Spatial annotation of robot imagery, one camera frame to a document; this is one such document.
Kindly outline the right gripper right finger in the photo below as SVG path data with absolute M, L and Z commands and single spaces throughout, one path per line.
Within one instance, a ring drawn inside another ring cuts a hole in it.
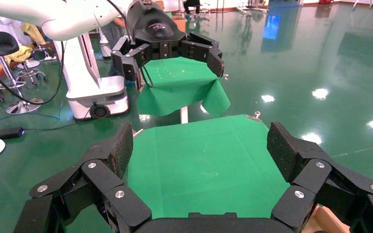
M 373 233 L 373 180 L 332 159 L 318 144 L 271 123 L 267 150 L 289 188 L 271 217 L 301 232 L 317 205 L 330 209 L 352 233 Z

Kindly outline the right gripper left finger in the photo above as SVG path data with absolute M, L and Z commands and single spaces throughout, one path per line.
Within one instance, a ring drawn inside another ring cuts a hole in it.
M 150 221 L 151 209 L 123 181 L 133 132 L 131 124 L 120 125 L 112 138 L 90 145 L 74 165 L 36 184 L 14 231 L 64 233 L 89 206 L 115 233 L 133 233 Z

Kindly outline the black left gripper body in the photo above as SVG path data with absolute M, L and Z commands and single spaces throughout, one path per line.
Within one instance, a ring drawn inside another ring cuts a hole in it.
M 127 26 L 144 60 L 159 60 L 181 56 L 181 41 L 185 32 L 152 1 L 134 1 L 126 15 Z

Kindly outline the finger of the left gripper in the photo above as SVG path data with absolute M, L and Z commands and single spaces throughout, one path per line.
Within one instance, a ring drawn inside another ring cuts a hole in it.
M 206 63 L 207 67 L 217 76 L 224 75 L 225 64 L 219 42 L 205 35 L 191 32 L 179 41 L 180 56 Z
M 122 71 L 125 80 L 152 86 L 152 79 L 145 68 L 145 65 L 152 60 L 150 37 L 138 35 L 132 41 L 129 36 L 123 36 L 112 48 L 111 55 L 114 67 Z

